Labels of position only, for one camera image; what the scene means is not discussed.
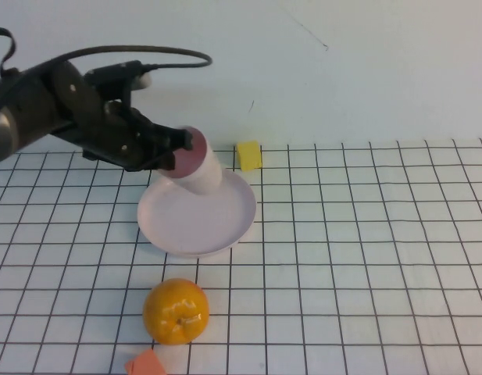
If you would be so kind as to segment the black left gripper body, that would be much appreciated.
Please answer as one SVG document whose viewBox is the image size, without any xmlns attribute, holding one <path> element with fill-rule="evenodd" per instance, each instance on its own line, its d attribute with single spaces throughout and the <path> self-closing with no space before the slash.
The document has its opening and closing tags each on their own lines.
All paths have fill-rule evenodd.
<svg viewBox="0 0 482 375">
<path fill-rule="evenodd" d="M 83 150 L 83 157 L 127 171 L 148 170 L 164 148 L 151 139 L 153 122 L 131 106 L 131 93 L 145 86 L 150 64 L 130 61 L 82 74 L 70 62 L 52 71 L 52 90 L 68 117 L 52 135 Z"/>
</svg>

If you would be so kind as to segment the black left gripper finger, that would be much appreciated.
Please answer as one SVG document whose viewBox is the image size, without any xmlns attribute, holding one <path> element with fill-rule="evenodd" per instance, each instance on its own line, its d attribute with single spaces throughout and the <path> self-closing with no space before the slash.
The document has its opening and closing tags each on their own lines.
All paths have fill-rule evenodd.
<svg viewBox="0 0 482 375">
<path fill-rule="evenodd" d="M 148 163 L 149 170 L 174 170 L 176 165 L 175 155 L 172 152 L 166 152 L 156 156 Z"/>
<path fill-rule="evenodd" d="M 190 151 L 193 149 L 193 136 L 185 128 L 178 129 L 154 123 L 152 124 L 151 135 L 152 142 L 165 150 L 176 151 L 184 149 Z"/>
</svg>

